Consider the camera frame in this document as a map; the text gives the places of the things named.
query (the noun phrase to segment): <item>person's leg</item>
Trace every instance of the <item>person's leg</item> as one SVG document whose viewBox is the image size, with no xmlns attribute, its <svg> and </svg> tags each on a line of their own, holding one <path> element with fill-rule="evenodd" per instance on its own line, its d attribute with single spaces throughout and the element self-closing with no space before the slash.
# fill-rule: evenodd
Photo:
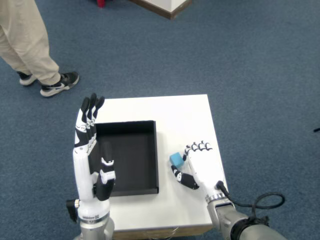
<svg viewBox="0 0 320 240">
<path fill-rule="evenodd" d="M 16 72 L 21 72 L 30 75 L 31 72 L 18 56 L 16 51 L 10 46 L 7 36 L 0 26 L 0 57 L 9 64 Z"/>
<path fill-rule="evenodd" d="M 0 9 L 0 25 L 9 45 L 21 60 L 15 63 L 23 68 L 19 72 L 32 73 L 43 85 L 59 82 L 59 67 L 49 55 L 47 30 L 35 1 L 1 0 Z"/>
<path fill-rule="evenodd" d="M 9 64 L 20 76 L 20 84 L 28 86 L 37 78 L 33 76 L 16 51 L 10 46 L 7 36 L 0 26 L 0 57 Z"/>
</svg>

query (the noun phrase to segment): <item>sneaker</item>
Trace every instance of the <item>sneaker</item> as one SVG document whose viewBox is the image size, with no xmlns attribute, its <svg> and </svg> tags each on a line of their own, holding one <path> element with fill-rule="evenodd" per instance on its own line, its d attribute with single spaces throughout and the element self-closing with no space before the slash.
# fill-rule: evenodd
<svg viewBox="0 0 320 240">
<path fill-rule="evenodd" d="M 54 85 L 42 85 L 40 94 L 44 97 L 51 97 L 63 90 L 69 90 L 79 81 L 79 74 L 75 71 L 61 74 L 60 81 Z"/>
<path fill-rule="evenodd" d="M 23 72 L 20 72 L 20 71 L 17 71 L 17 74 L 19 74 L 19 76 L 20 76 L 19 82 L 23 86 L 29 86 L 29 85 L 33 84 L 35 80 L 37 80 L 37 78 L 32 74 L 27 75 L 27 74 L 24 74 Z"/>
</svg>

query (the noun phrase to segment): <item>black cable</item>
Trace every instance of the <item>black cable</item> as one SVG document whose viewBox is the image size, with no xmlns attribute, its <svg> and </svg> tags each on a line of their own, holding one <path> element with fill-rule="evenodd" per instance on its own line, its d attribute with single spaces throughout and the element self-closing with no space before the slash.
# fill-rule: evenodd
<svg viewBox="0 0 320 240">
<path fill-rule="evenodd" d="M 230 194 L 229 192 L 227 191 L 225 185 L 224 185 L 224 182 L 223 181 L 218 181 L 217 184 L 215 185 L 217 189 L 220 189 L 223 194 L 231 201 L 233 202 L 234 204 L 240 206 L 240 207 L 245 207 L 245 208 L 252 208 L 252 216 L 251 218 L 253 219 L 256 219 L 256 209 L 275 209 L 275 208 L 278 208 L 280 207 L 281 205 L 283 205 L 286 201 L 286 198 L 285 196 L 280 193 L 280 192 L 267 192 L 265 194 L 262 194 L 260 195 L 255 201 L 254 201 L 254 204 L 242 204 L 242 203 L 239 203 L 239 202 L 236 202 L 234 201 L 231 197 L 230 197 Z M 266 197 L 269 197 L 269 196 L 279 196 L 281 197 L 281 202 L 277 203 L 277 204 L 274 204 L 274 205 L 269 205 L 269 206 L 261 206 L 261 205 L 258 205 L 258 202 L 260 202 L 262 199 L 266 198 Z"/>
</svg>

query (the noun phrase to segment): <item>white robotic hand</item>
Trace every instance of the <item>white robotic hand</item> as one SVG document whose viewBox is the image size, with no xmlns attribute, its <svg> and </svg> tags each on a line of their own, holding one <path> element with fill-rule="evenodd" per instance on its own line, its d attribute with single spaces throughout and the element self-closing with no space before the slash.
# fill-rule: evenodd
<svg viewBox="0 0 320 240">
<path fill-rule="evenodd" d="M 79 199 L 68 200 L 71 219 L 77 216 L 86 223 L 105 219 L 110 211 L 109 197 L 115 184 L 116 174 L 111 145 L 96 141 L 95 119 L 105 98 L 92 94 L 86 97 L 77 115 L 73 166 Z"/>
<path fill-rule="evenodd" d="M 175 166 L 171 166 L 178 182 L 191 189 L 200 187 L 206 198 L 218 199 L 224 197 L 222 191 L 216 188 L 216 184 L 218 181 L 225 181 L 225 174 L 210 144 L 202 141 L 187 145 L 183 160 L 186 161 L 187 159 L 193 176 L 179 171 Z"/>
</svg>

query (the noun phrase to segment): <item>black tray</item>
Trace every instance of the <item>black tray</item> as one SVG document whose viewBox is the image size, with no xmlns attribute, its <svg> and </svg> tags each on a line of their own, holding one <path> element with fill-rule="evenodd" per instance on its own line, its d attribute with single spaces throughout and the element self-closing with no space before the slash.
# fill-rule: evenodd
<svg viewBox="0 0 320 240">
<path fill-rule="evenodd" d="M 111 143 L 115 185 L 111 196 L 159 193 L 155 121 L 97 123 L 100 146 Z"/>
</svg>

